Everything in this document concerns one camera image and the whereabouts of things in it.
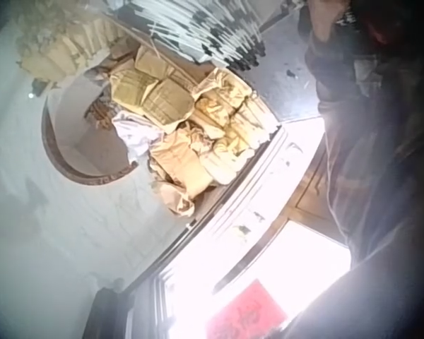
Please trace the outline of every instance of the bright window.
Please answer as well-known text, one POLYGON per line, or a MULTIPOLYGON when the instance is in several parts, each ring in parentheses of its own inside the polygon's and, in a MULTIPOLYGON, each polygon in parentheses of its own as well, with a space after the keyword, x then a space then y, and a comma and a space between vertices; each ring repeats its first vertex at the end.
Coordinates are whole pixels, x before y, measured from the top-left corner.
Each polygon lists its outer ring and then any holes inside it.
POLYGON ((217 295, 177 290, 179 308, 170 339, 205 338, 206 323, 212 315, 256 279, 290 321, 345 274, 350 262, 347 248, 290 221, 240 278, 217 295))

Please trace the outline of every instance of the red paper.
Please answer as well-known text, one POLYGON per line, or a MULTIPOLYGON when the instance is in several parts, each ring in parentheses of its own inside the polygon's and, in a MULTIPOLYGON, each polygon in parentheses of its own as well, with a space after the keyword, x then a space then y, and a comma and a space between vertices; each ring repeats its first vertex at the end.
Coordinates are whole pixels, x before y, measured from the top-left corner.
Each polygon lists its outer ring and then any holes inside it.
POLYGON ((253 339, 280 326, 287 316, 258 280, 207 324, 207 339, 253 339))

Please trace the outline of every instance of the white cloth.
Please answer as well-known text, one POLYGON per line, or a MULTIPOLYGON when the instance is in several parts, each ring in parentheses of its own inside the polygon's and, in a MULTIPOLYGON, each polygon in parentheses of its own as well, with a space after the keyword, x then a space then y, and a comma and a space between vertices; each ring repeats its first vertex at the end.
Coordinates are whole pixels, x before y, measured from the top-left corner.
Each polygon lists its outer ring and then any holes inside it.
POLYGON ((124 110, 112 119, 112 123, 117 135, 126 144, 129 163, 137 161, 148 152, 151 143, 163 137, 163 131, 152 122, 124 110))

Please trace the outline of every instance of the stacked bags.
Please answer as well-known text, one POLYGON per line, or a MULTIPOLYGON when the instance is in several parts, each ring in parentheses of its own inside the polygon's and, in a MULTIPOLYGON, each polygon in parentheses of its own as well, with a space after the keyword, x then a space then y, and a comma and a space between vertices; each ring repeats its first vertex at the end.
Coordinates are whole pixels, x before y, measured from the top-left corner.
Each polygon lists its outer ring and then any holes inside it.
POLYGON ((58 82, 76 74, 98 51, 125 36, 110 20, 82 11, 72 1, 25 4, 14 13, 22 32, 16 41, 20 67, 42 81, 58 82))

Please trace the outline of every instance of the arched doorway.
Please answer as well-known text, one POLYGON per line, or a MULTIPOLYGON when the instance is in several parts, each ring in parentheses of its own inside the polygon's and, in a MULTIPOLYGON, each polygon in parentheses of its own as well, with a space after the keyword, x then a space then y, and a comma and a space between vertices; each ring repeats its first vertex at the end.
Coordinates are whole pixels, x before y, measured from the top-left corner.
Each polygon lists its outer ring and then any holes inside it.
POLYGON ((137 166, 129 164, 125 144, 114 128, 101 129, 85 118, 103 88, 86 77, 75 78, 50 95, 42 113, 42 141, 55 168, 85 185, 103 185, 137 166))

